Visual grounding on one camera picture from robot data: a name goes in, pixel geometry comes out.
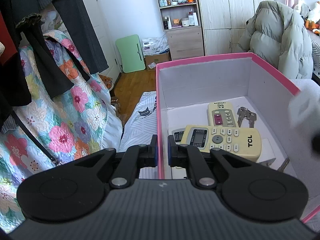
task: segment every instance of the bunch of keys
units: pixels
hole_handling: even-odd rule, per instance
[[[254,122],[257,120],[257,114],[249,111],[249,109],[241,106],[238,109],[239,118],[238,118],[238,125],[241,127],[242,121],[244,118],[249,120],[249,128],[254,128]]]

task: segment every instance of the orange flower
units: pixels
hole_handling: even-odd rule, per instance
[[[81,141],[79,137],[77,139],[78,139],[78,141],[76,141],[77,152],[75,153],[75,156],[74,156],[75,160],[90,154],[89,146],[83,141]]]
[[[73,65],[73,61],[69,59],[68,61],[63,60],[63,64],[60,66],[60,69],[68,79],[74,79],[79,75],[78,70]]]
[[[80,64],[83,66],[84,71],[86,71],[88,74],[90,74],[90,71],[89,71],[89,69],[88,69],[87,65],[84,63],[84,61],[83,61],[83,60],[80,60]]]

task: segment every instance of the red cloth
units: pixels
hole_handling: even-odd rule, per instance
[[[5,26],[4,20],[0,13],[0,42],[4,45],[5,49],[0,57],[0,63],[3,65],[6,63],[15,53],[17,49],[10,37],[7,26]]]

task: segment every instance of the silver bolt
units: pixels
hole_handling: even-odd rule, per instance
[[[203,186],[212,186],[215,183],[215,180],[212,178],[201,178],[199,183]]]
[[[112,179],[111,183],[115,186],[123,186],[127,183],[128,181],[125,178],[114,178]]]

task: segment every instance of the wooden floor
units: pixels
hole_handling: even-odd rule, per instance
[[[120,114],[126,114],[125,124],[133,113],[142,93],[156,91],[156,71],[140,70],[131,73],[122,73],[115,86],[115,95],[119,98]]]

